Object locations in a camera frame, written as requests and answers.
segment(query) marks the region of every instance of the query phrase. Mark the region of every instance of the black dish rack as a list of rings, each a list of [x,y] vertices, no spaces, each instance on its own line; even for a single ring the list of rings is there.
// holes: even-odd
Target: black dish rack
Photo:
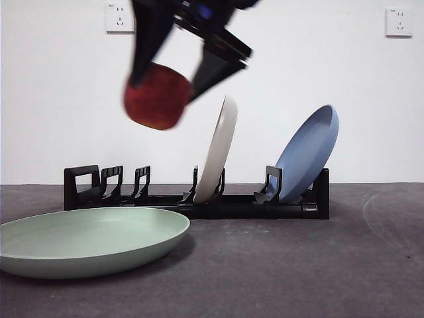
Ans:
[[[283,173],[279,168],[266,167],[265,184],[252,194],[224,194],[225,169],[222,171],[214,196],[202,204],[194,204],[198,168],[193,170],[193,184],[188,192],[175,195],[151,195],[150,166],[136,169],[134,191],[121,194],[123,166],[102,169],[99,166],[82,166],[64,170],[64,209],[92,207],[155,207],[181,213],[189,219],[329,219],[329,170],[322,169],[312,186],[290,204],[281,204],[279,194]],[[78,192],[76,177],[91,174],[91,187]],[[106,193],[107,178],[118,176],[118,184]],[[277,189],[266,194],[270,176],[277,180]],[[146,177],[140,188],[141,178]]]

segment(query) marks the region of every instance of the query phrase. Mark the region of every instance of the white plate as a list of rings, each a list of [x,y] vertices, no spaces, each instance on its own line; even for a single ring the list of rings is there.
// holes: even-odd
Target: white plate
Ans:
[[[206,163],[196,187],[194,203],[206,202],[215,193],[233,141],[236,122],[237,105],[234,99],[226,96],[207,153]]]

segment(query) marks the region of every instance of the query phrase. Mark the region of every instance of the green plate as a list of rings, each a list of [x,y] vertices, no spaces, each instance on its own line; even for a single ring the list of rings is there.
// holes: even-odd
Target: green plate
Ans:
[[[151,262],[173,249],[190,221],[145,207],[55,212],[0,225],[0,267],[31,278],[86,278]]]

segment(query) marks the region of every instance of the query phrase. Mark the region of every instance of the wall socket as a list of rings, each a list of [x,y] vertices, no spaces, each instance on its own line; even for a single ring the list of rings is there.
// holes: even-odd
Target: wall socket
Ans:
[[[413,34],[413,11],[410,9],[386,9],[386,36],[410,38]]]
[[[130,1],[109,1],[106,4],[106,32],[134,33],[135,18]]]

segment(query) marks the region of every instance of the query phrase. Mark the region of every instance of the concrete floor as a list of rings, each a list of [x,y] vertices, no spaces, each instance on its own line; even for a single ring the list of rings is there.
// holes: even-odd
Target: concrete floor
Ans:
[[[0,317],[424,317],[423,197],[424,184],[332,185],[330,221],[196,220],[128,272],[1,273]],[[59,210],[61,186],[1,187],[2,223]]]

